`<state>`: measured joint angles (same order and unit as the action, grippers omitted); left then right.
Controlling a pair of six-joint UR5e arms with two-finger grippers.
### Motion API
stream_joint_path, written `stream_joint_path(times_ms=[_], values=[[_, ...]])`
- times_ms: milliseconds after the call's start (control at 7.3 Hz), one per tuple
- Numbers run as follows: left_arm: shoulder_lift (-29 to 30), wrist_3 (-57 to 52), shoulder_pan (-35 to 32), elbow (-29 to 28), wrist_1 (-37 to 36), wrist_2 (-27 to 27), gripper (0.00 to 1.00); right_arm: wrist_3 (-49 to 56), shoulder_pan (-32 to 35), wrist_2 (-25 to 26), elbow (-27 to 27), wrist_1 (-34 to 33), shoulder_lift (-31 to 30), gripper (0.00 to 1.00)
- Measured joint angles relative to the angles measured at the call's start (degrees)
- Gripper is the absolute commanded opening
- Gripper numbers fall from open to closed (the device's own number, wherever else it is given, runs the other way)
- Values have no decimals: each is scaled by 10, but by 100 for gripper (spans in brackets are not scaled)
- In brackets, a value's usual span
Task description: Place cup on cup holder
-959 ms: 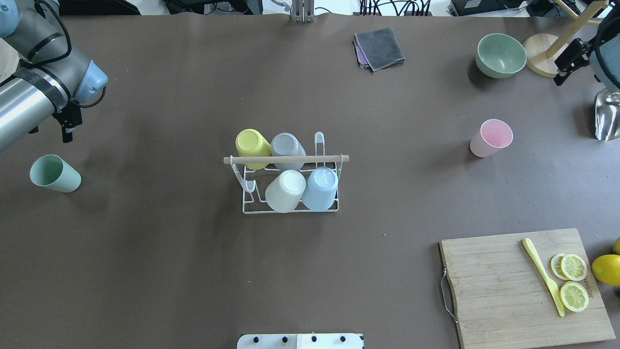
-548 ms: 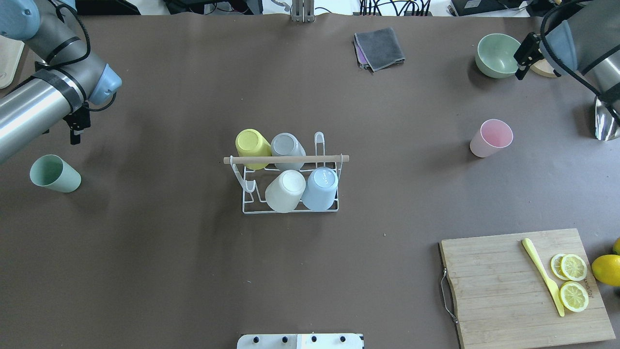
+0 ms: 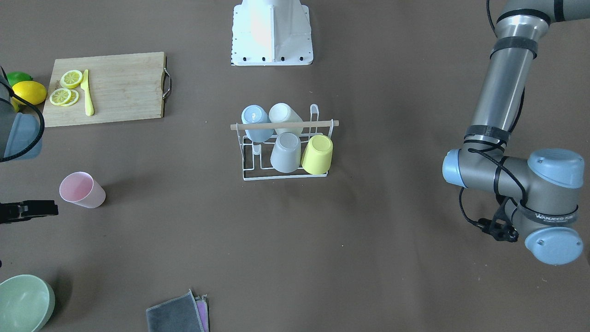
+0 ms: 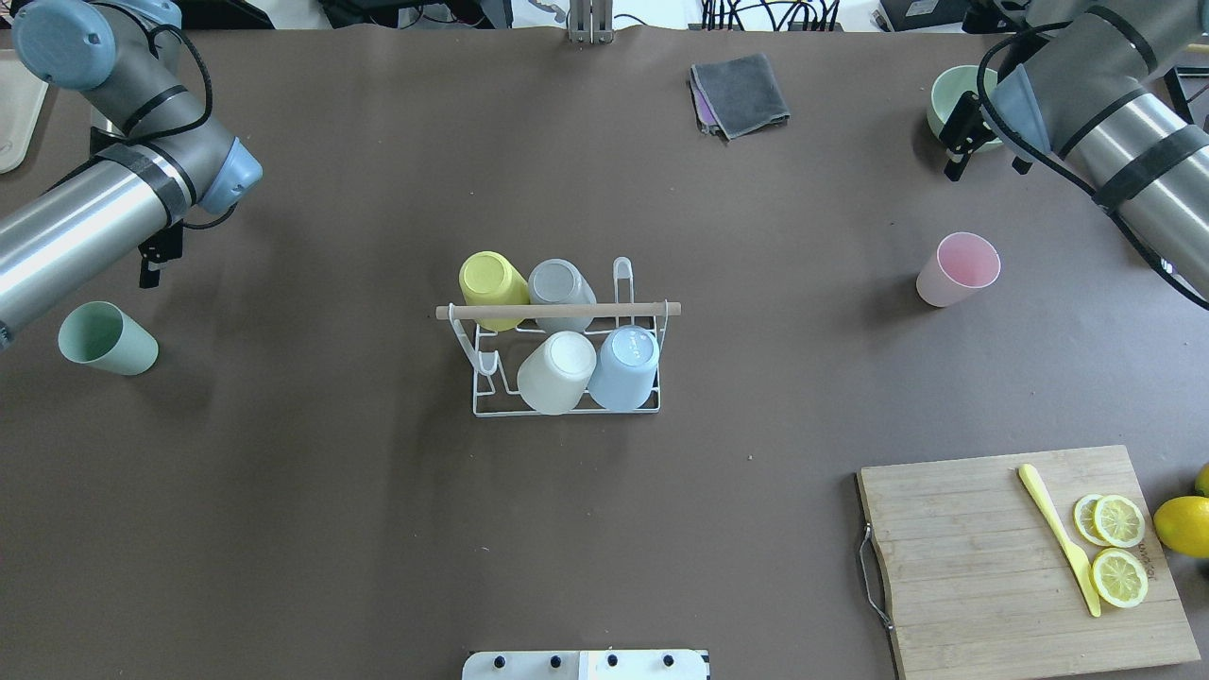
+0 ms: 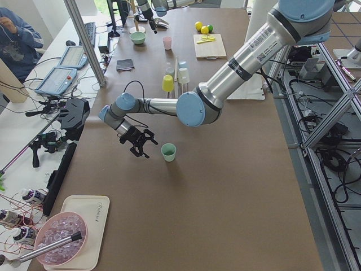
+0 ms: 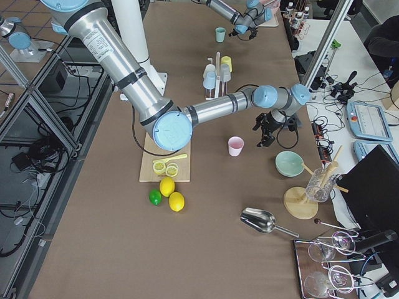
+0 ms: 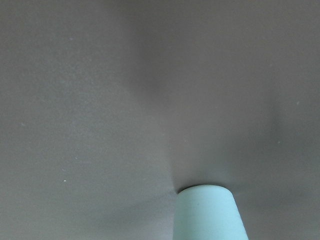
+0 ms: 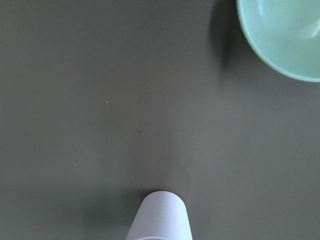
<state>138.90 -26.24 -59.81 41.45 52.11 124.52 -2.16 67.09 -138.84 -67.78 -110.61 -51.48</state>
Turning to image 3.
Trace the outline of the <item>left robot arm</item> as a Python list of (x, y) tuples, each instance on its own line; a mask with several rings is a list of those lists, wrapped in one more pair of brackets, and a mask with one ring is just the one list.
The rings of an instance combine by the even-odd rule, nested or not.
[(462, 189), (495, 194), (492, 219), (468, 223), (495, 240), (522, 237), (538, 261), (564, 265), (580, 257), (584, 244), (573, 229), (584, 184), (584, 159), (561, 148), (534, 151), (527, 159), (504, 150), (519, 120), (525, 81), (550, 25), (588, 19), (587, 0), (510, 0), (495, 23), (496, 43), (463, 146), (442, 164), (447, 181)]

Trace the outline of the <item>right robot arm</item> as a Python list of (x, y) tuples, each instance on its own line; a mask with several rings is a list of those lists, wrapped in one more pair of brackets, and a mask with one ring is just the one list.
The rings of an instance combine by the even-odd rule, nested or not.
[[(4, 70), (1, 72), (0, 94), (0, 161), (35, 158), (42, 147), (41, 138), (46, 127), (44, 116), (36, 105), (21, 98), (13, 91)], [(36, 112), (36, 116), (16, 112), (12, 99), (31, 107)], [(58, 206), (53, 200), (26, 200), (0, 204), (2, 224), (31, 220), (35, 217), (57, 216), (58, 214)]]

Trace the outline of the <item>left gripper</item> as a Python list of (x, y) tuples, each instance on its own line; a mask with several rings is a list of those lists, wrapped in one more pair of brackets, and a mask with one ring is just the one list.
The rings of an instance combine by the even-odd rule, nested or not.
[(506, 204), (510, 198), (503, 197), (502, 203), (496, 210), (492, 219), (478, 219), (478, 228), (487, 235), (491, 235), (497, 241), (514, 243), (518, 241), (519, 233), (516, 231), (508, 215), (505, 212)]

